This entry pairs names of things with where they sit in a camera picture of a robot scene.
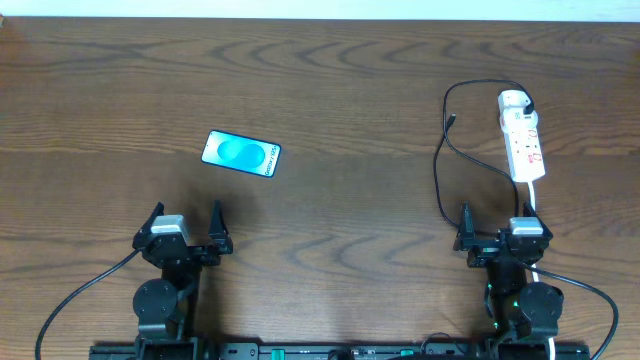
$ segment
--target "wood grain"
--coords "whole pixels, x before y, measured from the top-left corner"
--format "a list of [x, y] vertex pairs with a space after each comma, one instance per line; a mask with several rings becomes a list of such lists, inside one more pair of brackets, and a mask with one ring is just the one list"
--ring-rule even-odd
[[[536, 183], [556, 237], [541, 267], [618, 303], [607, 359], [640, 351], [640, 28], [633, 24], [11, 18], [0, 29], [0, 358], [33, 356], [71, 291], [130, 251], [157, 201], [204, 240], [221, 199], [237, 251], [202, 280], [198, 330], [264, 341], [490, 331], [485, 275], [451, 251], [431, 157], [446, 88], [522, 82], [541, 115]], [[507, 169], [495, 98], [453, 93], [452, 142]], [[273, 179], [202, 164], [217, 128], [283, 145]], [[509, 185], [444, 151], [443, 201], [504, 226]], [[141, 258], [54, 321], [46, 359], [137, 334]], [[566, 295], [560, 339], [611, 321]]]

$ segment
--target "power outlet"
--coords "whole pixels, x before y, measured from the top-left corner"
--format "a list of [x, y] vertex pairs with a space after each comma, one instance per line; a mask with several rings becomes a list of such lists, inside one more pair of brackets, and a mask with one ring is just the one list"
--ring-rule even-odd
[[513, 181], [529, 182], [544, 176], [542, 149], [536, 128], [504, 133], [504, 142]]

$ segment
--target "white wall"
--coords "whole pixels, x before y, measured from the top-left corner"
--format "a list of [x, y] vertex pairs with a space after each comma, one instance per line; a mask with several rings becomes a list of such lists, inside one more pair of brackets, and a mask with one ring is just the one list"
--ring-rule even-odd
[[640, 22], [640, 0], [0, 0], [5, 16]]

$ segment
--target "plug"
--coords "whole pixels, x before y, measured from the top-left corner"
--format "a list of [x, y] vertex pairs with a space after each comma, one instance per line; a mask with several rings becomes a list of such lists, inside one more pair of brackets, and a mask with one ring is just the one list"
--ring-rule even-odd
[[456, 114], [449, 115], [449, 119], [447, 119], [447, 124], [445, 125], [447, 131], [449, 131], [449, 128], [453, 125], [454, 121], [456, 121]]
[[531, 99], [519, 90], [503, 91], [498, 96], [498, 107], [500, 108], [500, 128], [504, 133], [515, 130], [535, 129], [538, 126], [538, 113], [532, 111], [526, 113], [527, 106], [531, 104]]

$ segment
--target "smartphone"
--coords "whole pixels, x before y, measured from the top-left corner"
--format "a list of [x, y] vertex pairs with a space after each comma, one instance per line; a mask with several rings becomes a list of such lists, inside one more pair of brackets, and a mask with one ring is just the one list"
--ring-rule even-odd
[[280, 158], [280, 145], [211, 130], [202, 151], [202, 162], [249, 174], [273, 177]]

